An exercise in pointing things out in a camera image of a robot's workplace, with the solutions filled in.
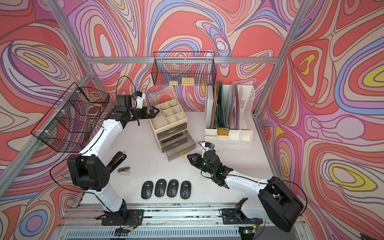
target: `wire basket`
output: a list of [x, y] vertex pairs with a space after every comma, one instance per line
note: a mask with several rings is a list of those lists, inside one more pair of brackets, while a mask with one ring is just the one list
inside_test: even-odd
[[76, 84], [74, 90], [72, 87], [66, 91], [70, 94], [63, 107], [52, 112], [56, 102], [31, 132], [56, 152], [80, 152], [85, 148], [109, 103], [109, 94], [103, 91]]
[[206, 86], [216, 82], [215, 53], [212, 51], [162, 51], [153, 55], [154, 85]]

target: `psychedelic wallpaper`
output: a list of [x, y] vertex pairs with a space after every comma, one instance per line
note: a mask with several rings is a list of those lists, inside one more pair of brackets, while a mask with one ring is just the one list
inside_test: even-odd
[[[1, 174], [35, 124], [85, 71], [43, 1], [0, 1], [0, 23]], [[39, 148], [0, 198], [0, 239], [48, 239], [77, 199], [48, 175], [67, 155]], [[71, 182], [66, 165], [53, 173], [60, 182]]]
[[384, 1], [315, 0], [258, 112], [315, 239], [384, 239], [383, 59]]
[[[153, 56], [154, 51], [214, 51], [216, 56], [277, 56], [299, 2], [295, 0], [73, 0], [61, 4], [88, 56]], [[151, 64], [93, 66], [111, 99], [120, 76], [147, 94], [145, 104], [177, 98], [186, 111], [203, 111], [205, 88], [153, 86]], [[219, 64], [217, 79], [255, 86], [256, 98], [272, 68]], [[118, 93], [132, 93], [127, 78]]]

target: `paper document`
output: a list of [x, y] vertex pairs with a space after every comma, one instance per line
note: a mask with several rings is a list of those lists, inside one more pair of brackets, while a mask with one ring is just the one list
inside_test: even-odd
[[205, 128], [211, 127], [213, 107], [214, 107], [214, 87], [211, 85], [208, 85], [206, 102], [205, 102]]

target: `computer mouse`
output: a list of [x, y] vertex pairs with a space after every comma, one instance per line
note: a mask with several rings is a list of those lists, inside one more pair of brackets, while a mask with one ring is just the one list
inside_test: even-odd
[[153, 189], [153, 182], [152, 181], [146, 181], [143, 184], [143, 187], [141, 189], [141, 198], [148, 199], [151, 197]]
[[171, 181], [169, 181], [168, 187], [167, 187], [167, 196], [175, 197], [178, 187], [179, 187], [179, 182], [176, 179], [172, 179]]
[[182, 199], [188, 199], [190, 196], [191, 196], [191, 183], [189, 181], [184, 181], [181, 183], [180, 197]]
[[157, 180], [156, 186], [155, 186], [155, 196], [162, 197], [164, 196], [164, 193], [166, 192], [166, 185], [167, 181], [164, 179]]

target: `organizer compartment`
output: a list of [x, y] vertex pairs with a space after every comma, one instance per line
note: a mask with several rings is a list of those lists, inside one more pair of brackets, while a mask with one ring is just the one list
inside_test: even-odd
[[155, 118], [149, 119], [149, 125], [157, 146], [161, 150], [160, 141], [187, 130], [187, 117], [176, 99], [158, 104], [155, 107], [160, 110], [160, 113]]
[[230, 129], [228, 136], [221, 136], [217, 135], [217, 129], [206, 128], [204, 136], [206, 142], [213, 144], [251, 145], [253, 130], [250, 118], [252, 104], [255, 100], [255, 89], [252, 85], [238, 84], [237, 91], [240, 103], [240, 130]]
[[161, 151], [165, 152], [168, 157], [168, 161], [172, 161], [187, 152], [196, 148], [196, 143], [189, 135], [189, 132], [185, 130], [183, 135], [177, 138], [173, 138], [167, 141], [165, 144], [160, 142]]

